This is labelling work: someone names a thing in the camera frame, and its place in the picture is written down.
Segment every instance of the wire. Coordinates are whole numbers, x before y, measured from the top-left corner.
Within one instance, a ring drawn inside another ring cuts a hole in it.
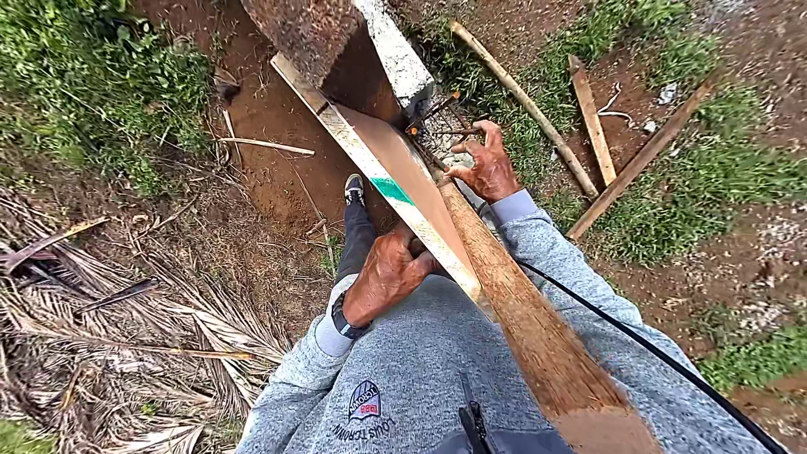
[[[572,292],[569,288],[565,285],[559,283],[557,280],[552,279],[548,275],[546,275],[543,271],[539,271],[534,267],[530,266],[527,263],[516,261],[522,267],[527,268],[528,270],[532,271],[533,273],[539,275],[540,277],[548,280],[551,282],[555,287],[560,288],[566,294],[577,300],[581,305],[586,306],[586,308],[590,309],[593,313],[602,317],[605,321],[613,325],[619,331],[627,334],[628,337],[633,339],[634,341],[638,342],[645,347],[647,350],[650,350],[651,353],[658,356],[659,359],[664,361],[668,366],[675,369],[676,372],[684,376],[687,380],[691,381],[693,385],[697,386],[698,389],[706,393],[707,396],[711,397],[720,407],[723,408],[726,412],[728,412],[737,422],[740,423],[741,426],[745,427],[754,438],[759,440],[759,442],[767,448],[768,451],[773,452],[774,454],[787,454],[787,452],[782,448],[782,446],[776,442],[770,435],[765,433],[762,428],[756,425],[753,421],[751,421],[745,414],[742,413],[736,406],[732,405],[731,402],[728,401],[725,397],[723,397],[715,388],[712,388],[708,383],[703,381],[699,376],[695,375],[687,369],[686,367],[682,366],[681,363],[672,359],[667,353],[661,351],[658,347],[650,343],[647,339],[643,338],[639,334],[636,334],[635,331],[631,330],[629,327],[625,326],[622,322],[618,321],[617,319],[608,315],[602,309],[594,306],[592,303],[589,303],[585,299],[583,299],[577,293]]]

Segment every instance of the embroidered logo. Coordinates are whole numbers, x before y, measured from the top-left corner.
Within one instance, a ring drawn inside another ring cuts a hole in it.
[[[364,419],[371,414],[381,416],[381,393],[370,380],[359,383],[350,397],[348,407],[348,421],[351,419]]]

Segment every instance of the hand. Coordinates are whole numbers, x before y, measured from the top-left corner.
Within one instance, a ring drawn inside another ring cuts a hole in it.
[[[474,122],[474,128],[485,132],[485,145],[477,141],[465,141],[451,147],[454,153],[468,152],[474,157],[474,166],[452,166],[447,174],[461,179],[489,204],[494,204],[521,189],[512,171],[510,159],[502,146],[502,131],[492,121]]]
[[[409,245],[414,238],[406,225],[399,225],[392,233],[375,239],[362,272],[345,295],[343,313],[351,326],[369,325],[437,269],[431,252],[412,257]]]

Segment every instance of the watch strap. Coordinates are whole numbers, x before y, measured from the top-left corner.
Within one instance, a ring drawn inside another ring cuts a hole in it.
[[[333,307],[331,308],[331,318],[333,319],[333,325],[339,331],[339,334],[345,336],[346,338],[351,339],[358,339],[367,332],[367,329],[370,328],[370,325],[357,327],[352,326],[348,323],[345,319],[345,296],[347,292],[343,292],[336,301],[333,302]]]

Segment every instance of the shoe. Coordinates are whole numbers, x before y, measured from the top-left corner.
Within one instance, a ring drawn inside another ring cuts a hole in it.
[[[364,206],[364,182],[359,174],[352,174],[345,182],[345,202],[350,204],[362,204]]]

